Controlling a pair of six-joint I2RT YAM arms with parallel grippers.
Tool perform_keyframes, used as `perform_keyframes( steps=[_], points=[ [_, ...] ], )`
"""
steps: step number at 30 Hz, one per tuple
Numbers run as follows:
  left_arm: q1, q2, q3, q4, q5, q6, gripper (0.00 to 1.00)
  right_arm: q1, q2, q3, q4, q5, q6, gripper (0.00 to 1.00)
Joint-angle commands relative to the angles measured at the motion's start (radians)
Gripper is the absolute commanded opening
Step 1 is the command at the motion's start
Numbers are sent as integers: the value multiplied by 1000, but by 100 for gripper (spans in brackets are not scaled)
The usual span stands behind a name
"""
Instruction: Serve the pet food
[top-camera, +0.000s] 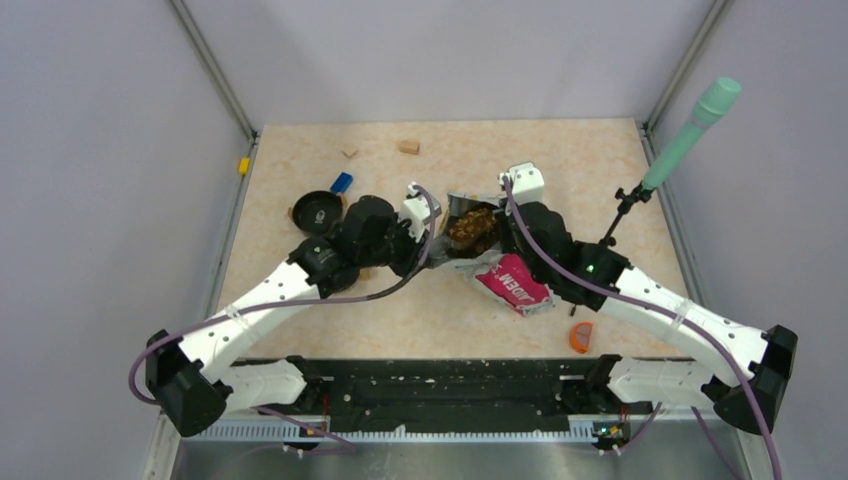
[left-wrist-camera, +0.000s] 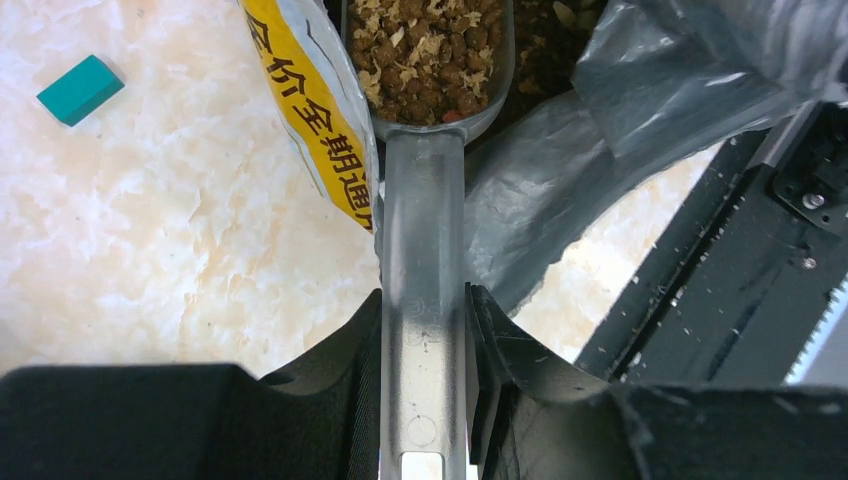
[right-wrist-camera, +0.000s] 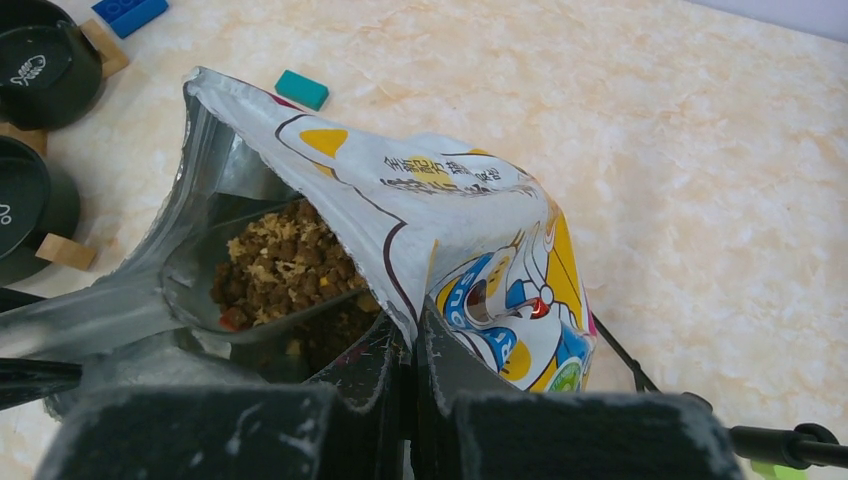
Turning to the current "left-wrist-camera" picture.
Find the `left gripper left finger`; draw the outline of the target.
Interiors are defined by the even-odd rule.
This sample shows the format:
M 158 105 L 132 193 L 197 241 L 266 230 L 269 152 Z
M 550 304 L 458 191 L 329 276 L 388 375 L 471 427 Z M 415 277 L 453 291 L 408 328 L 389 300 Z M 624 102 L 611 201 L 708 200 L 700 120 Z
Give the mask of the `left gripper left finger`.
M 381 294 L 285 366 L 32 366 L 1 380 L 5 479 L 374 479 Z

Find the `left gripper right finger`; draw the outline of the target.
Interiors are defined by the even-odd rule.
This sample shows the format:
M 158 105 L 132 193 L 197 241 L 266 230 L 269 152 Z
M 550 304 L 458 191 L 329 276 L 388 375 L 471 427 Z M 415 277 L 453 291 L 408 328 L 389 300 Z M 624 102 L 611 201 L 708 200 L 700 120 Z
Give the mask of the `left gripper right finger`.
M 483 479 L 843 479 L 847 394 L 608 383 L 466 288 L 470 461 Z

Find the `clear plastic scoop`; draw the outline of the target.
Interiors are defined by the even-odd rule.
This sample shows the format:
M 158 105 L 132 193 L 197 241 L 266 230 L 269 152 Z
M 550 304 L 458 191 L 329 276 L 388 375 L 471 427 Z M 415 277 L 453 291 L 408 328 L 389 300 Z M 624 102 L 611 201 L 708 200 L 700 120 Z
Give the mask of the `clear plastic scoop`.
M 490 103 L 440 126 L 372 121 L 385 144 L 375 234 L 382 286 L 379 475 L 462 479 L 467 469 L 464 149 L 497 118 L 515 64 L 500 3 Z

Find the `pet food bag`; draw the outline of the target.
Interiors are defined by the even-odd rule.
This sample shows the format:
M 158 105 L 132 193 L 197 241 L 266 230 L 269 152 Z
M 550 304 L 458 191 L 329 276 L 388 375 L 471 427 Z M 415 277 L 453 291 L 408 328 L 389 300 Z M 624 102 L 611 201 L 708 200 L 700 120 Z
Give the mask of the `pet food bag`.
M 490 103 L 503 1 L 245 1 L 284 126 L 320 193 L 372 232 L 385 144 Z M 847 99 L 843 1 L 613 1 L 567 91 L 464 149 L 465 282 L 520 302 L 557 251 L 668 162 Z

